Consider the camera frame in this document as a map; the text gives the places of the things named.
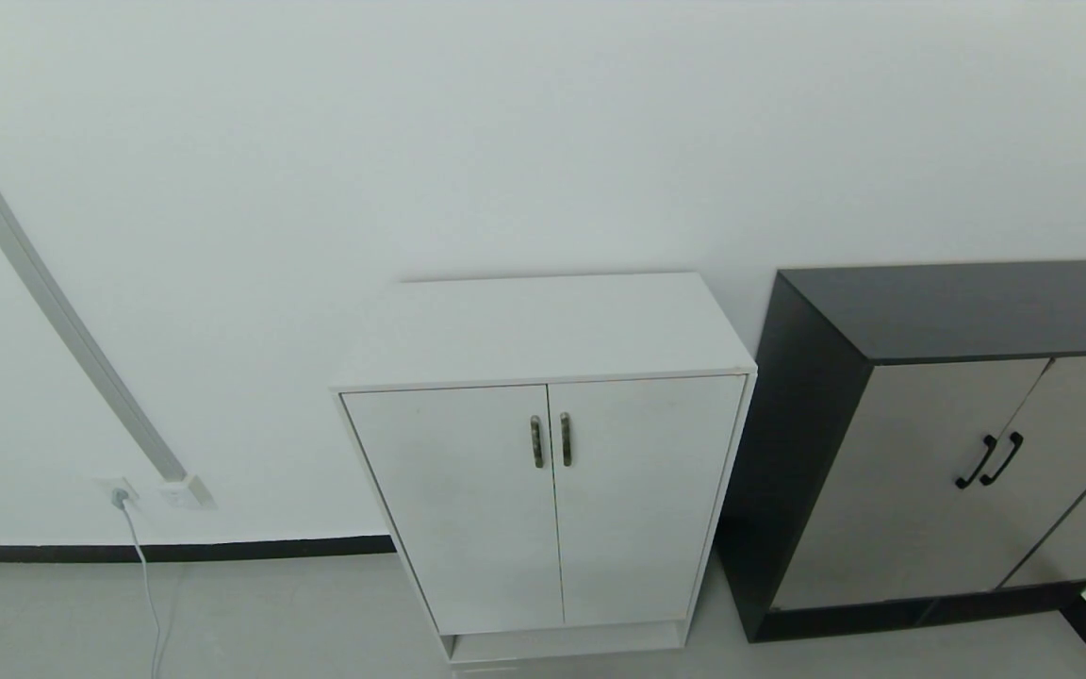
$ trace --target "wall socket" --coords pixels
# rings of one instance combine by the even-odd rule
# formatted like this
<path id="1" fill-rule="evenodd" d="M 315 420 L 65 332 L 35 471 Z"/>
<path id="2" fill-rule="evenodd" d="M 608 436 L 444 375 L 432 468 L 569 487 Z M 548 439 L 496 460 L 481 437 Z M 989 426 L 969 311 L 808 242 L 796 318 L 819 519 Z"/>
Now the wall socket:
<path id="1" fill-rule="evenodd" d="M 111 502 L 111 493 L 115 489 L 128 490 L 128 499 L 137 502 L 137 490 L 134 490 L 132 483 L 128 482 L 123 476 L 117 478 L 96 478 L 94 483 L 102 491 L 103 496 L 108 498 L 109 502 Z"/>

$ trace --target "white cabinet door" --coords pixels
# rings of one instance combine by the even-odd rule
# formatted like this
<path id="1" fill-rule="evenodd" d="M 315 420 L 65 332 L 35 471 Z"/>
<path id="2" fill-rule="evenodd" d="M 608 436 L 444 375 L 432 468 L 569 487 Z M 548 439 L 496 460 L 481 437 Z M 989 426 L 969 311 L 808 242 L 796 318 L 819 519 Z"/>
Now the white cabinet door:
<path id="1" fill-rule="evenodd" d="M 343 399 L 439 632 L 564 625 L 546 387 Z"/>
<path id="2" fill-rule="evenodd" d="M 743 375 L 547 386 L 566 624 L 685 618 L 743 388 Z"/>

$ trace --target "wall trim strip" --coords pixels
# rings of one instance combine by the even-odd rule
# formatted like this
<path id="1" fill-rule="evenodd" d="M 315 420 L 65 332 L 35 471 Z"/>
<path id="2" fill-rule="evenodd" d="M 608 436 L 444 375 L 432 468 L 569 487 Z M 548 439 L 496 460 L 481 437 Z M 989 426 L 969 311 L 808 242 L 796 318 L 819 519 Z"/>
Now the wall trim strip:
<path id="1" fill-rule="evenodd" d="M 5 202 L 3 192 L 0 190 L 0 249 L 11 267 L 16 272 L 18 280 L 31 293 L 36 305 L 45 313 L 45 318 L 51 324 L 56 335 L 61 337 L 61 342 L 83 366 L 83 373 L 87 374 L 90 382 L 94 383 L 96 390 L 103 397 L 112 412 L 116 413 L 121 425 L 132 435 L 141 451 L 153 464 L 153 468 L 167 481 L 180 481 L 187 476 L 186 469 L 176 458 L 173 451 L 165 443 L 159 431 L 153 428 L 150 418 L 141 410 L 141 405 L 134 399 L 132 392 L 125 387 L 124 379 L 116 374 L 116 369 L 108 361 L 108 356 L 100 351 L 94 337 L 90 336 L 90 330 L 83 325 L 83 319 L 78 318 L 74 306 L 70 304 L 65 292 L 61 292 L 60 285 L 48 272 L 48 266 L 39 257 L 38 251 L 27 239 L 23 231 L 23 226 L 11 211 L 11 206 Z"/>

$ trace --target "black cabinet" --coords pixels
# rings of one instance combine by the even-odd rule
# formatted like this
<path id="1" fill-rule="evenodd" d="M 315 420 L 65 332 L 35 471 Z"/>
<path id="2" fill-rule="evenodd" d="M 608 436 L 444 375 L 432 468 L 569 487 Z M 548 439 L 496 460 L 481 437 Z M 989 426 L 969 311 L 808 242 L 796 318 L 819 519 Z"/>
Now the black cabinet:
<path id="1" fill-rule="evenodd" d="M 782 271 L 758 364 L 716 538 L 750 640 L 1082 590 L 1086 262 Z"/>

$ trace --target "cabinet bottom shelf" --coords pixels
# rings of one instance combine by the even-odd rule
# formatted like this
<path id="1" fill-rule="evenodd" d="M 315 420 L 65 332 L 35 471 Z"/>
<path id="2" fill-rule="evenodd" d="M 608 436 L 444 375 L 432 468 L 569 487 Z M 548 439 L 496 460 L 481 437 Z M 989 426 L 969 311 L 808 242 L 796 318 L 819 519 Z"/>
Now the cabinet bottom shelf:
<path id="1" fill-rule="evenodd" d="M 454 665 L 471 662 L 526 661 L 572 654 L 615 654 L 680 649 L 684 621 L 598 625 L 527 629 L 521 632 L 483 632 L 443 637 Z"/>

